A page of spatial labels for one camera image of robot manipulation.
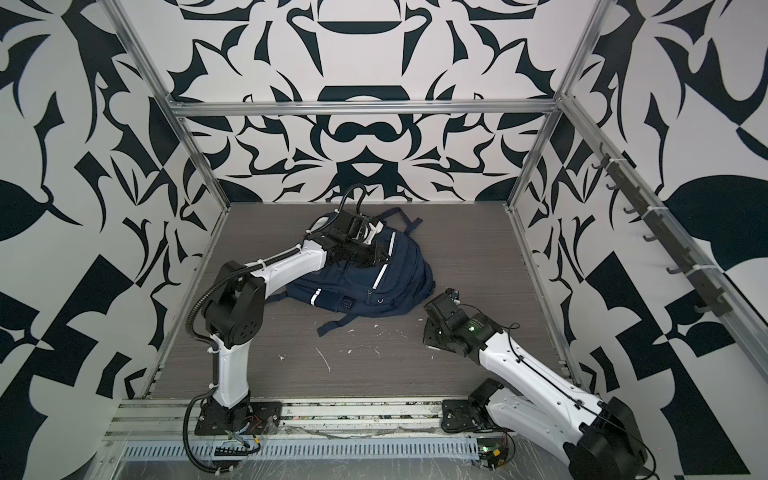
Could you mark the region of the navy blue student backpack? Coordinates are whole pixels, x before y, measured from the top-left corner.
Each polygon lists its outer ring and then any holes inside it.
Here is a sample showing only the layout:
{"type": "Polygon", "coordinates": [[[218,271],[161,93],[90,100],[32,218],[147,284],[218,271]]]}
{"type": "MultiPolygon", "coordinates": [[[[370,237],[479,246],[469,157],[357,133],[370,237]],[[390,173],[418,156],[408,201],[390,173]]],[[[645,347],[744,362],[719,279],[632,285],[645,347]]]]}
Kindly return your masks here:
{"type": "Polygon", "coordinates": [[[320,337],[360,317],[394,317],[413,310],[435,289],[432,268],[412,237],[423,220],[412,220],[401,208],[394,207],[373,221],[378,228],[372,239],[377,260],[368,257],[364,264],[352,260],[327,263],[290,282],[266,302],[291,298],[340,314],[341,319],[317,328],[320,337]]]}

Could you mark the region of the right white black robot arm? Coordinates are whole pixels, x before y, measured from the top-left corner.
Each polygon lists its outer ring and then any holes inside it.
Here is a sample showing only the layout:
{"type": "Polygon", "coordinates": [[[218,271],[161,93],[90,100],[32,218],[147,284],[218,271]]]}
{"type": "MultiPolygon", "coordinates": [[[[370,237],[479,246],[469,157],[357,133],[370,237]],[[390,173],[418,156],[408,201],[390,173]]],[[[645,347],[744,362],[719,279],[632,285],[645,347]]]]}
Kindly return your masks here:
{"type": "Polygon", "coordinates": [[[564,379],[482,312],[467,313],[454,290],[424,307],[424,343],[492,373],[469,397],[488,428],[519,434],[548,451],[574,479],[639,479],[655,459],[631,408],[564,379]]]}

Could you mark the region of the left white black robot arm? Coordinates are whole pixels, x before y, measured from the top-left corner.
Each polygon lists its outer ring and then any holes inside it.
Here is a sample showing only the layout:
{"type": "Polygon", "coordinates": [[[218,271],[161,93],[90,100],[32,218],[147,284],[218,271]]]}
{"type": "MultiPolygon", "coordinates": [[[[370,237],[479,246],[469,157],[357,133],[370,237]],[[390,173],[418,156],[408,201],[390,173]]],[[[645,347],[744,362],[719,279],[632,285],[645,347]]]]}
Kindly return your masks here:
{"type": "Polygon", "coordinates": [[[250,343],[263,324],[268,297],[300,277],[338,262],[367,266],[388,259],[375,244],[384,223],[374,217],[335,210],[319,218],[298,244],[244,265],[228,263],[196,301],[187,333],[214,356],[212,403],[230,413],[250,401],[247,380],[250,343]]]}

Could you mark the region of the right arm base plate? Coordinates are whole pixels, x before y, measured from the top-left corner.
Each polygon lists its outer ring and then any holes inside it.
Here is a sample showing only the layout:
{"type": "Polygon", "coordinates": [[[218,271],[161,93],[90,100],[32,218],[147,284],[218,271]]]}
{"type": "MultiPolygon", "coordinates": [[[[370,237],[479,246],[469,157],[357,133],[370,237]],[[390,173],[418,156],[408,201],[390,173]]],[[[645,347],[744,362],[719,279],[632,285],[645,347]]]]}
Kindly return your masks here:
{"type": "Polygon", "coordinates": [[[440,428],[449,434],[512,433],[513,430],[496,424],[484,406],[470,400],[446,399],[441,402],[440,428]]]}

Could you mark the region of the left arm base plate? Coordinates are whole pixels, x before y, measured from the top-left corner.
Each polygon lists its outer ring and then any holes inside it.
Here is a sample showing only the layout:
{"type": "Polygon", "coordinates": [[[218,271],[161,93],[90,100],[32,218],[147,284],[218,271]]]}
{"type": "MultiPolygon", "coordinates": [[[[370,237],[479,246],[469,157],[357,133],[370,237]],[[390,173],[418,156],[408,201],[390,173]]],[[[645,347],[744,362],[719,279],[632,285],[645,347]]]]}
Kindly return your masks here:
{"type": "Polygon", "coordinates": [[[197,436],[261,435],[280,425],[283,403],[279,401],[245,402],[225,408],[215,400],[205,400],[197,415],[194,434],[197,436]]]}

